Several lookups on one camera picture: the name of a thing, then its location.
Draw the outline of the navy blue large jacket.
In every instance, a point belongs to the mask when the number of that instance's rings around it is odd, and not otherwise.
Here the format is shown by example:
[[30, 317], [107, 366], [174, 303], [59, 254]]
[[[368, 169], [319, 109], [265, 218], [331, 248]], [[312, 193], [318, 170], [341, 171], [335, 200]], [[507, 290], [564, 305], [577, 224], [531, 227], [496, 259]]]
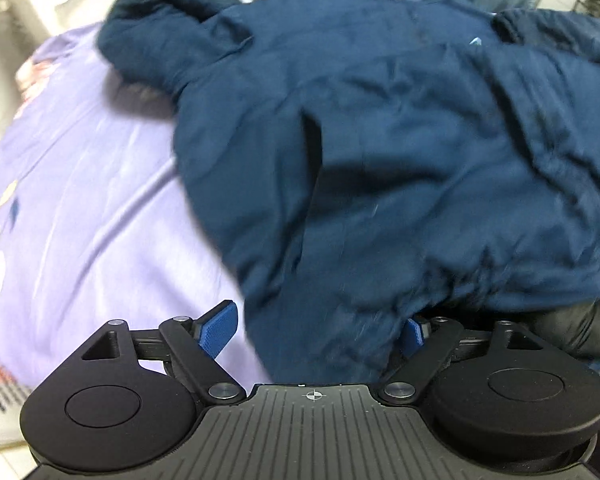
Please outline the navy blue large jacket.
[[448, 302], [600, 298], [600, 21], [466, 0], [117, 0], [276, 382], [372, 382]]

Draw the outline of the lavender bed sheet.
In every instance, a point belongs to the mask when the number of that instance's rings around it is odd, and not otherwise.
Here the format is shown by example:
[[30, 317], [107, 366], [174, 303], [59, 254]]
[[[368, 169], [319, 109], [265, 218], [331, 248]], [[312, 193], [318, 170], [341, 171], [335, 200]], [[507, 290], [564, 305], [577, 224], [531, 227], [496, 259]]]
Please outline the lavender bed sheet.
[[50, 71], [0, 142], [0, 360], [36, 386], [110, 318], [154, 327], [229, 299], [239, 327], [221, 363], [247, 386], [273, 380], [178, 175], [174, 102], [114, 69], [103, 24], [35, 52]]

